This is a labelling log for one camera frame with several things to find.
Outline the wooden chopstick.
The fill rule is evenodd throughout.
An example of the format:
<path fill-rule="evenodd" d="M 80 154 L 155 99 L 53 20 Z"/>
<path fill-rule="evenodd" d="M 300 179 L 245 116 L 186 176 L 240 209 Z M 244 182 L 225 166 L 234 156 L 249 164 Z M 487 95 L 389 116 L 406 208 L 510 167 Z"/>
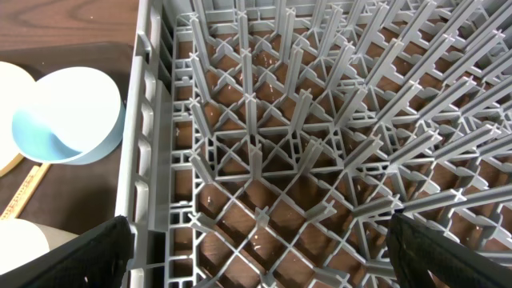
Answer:
<path fill-rule="evenodd" d="M 32 167 L 23 183 L 20 185 L 9 204 L 2 212 L 1 220 L 17 218 L 20 216 L 50 167 L 51 164 L 49 163 Z"/>

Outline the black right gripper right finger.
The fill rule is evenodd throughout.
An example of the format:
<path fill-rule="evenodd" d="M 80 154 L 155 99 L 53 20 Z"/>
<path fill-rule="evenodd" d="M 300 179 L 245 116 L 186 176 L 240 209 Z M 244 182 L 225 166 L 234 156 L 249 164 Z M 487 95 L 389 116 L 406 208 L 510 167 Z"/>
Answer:
<path fill-rule="evenodd" d="M 401 287 L 510 287 L 511 270 L 403 214 L 393 214 L 386 235 Z"/>

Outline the pale green cup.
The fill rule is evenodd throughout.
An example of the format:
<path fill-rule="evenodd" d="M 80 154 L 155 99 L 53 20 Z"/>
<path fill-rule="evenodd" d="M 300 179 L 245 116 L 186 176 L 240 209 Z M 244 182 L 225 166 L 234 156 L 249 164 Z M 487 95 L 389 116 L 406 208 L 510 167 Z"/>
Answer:
<path fill-rule="evenodd" d="M 5 274 L 78 235 L 19 218 L 1 220 L 1 274 Z"/>

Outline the yellow plate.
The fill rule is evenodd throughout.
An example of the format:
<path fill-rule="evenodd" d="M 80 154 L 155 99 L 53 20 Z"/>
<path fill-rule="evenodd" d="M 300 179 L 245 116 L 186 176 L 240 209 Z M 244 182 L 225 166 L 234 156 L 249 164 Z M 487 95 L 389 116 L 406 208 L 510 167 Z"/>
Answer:
<path fill-rule="evenodd" d="M 1 62 L 1 176 L 23 160 L 14 143 L 11 128 L 18 106 L 28 98 L 35 80 L 23 68 Z"/>

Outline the grey dishwasher rack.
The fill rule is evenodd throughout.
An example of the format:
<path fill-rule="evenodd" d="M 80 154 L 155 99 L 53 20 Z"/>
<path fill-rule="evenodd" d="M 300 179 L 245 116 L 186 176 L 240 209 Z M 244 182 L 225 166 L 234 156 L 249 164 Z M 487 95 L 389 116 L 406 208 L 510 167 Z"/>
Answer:
<path fill-rule="evenodd" d="M 124 287 L 397 285 L 403 212 L 511 264 L 508 1 L 142 1 Z"/>

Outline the light blue bowl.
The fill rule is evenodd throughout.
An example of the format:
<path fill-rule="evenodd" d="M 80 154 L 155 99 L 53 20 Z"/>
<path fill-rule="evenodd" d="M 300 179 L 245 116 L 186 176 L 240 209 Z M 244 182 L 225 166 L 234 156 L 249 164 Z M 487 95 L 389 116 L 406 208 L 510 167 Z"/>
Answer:
<path fill-rule="evenodd" d="M 15 145 L 30 160 L 85 165 L 119 145 L 125 113 L 111 76 L 74 66 L 37 80 L 28 99 L 16 107 L 10 130 Z"/>

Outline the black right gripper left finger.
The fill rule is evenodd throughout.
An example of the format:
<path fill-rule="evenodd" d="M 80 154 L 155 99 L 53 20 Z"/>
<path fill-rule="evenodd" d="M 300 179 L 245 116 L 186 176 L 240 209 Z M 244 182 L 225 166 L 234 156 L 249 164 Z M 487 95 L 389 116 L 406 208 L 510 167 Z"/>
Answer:
<path fill-rule="evenodd" d="M 126 217 L 116 216 L 1 276 L 2 287 L 122 285 L 132 247 Z"/>

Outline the dark brown serving tray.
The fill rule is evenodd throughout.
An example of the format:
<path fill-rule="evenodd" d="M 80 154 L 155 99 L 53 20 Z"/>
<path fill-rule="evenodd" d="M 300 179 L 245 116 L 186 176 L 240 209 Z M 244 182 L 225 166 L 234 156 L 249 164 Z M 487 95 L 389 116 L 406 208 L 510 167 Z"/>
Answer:
<path fill-rule="evenodd" d="M 116 82 L 126 100 L 133 48 L 116 42 L 3 50 L 1 60 L 34 79 L 70 66 L 99 69 Z M 114 216 L 121 148 L 84 166 L 52 165 L 20 218 L 82 234 Z"/>

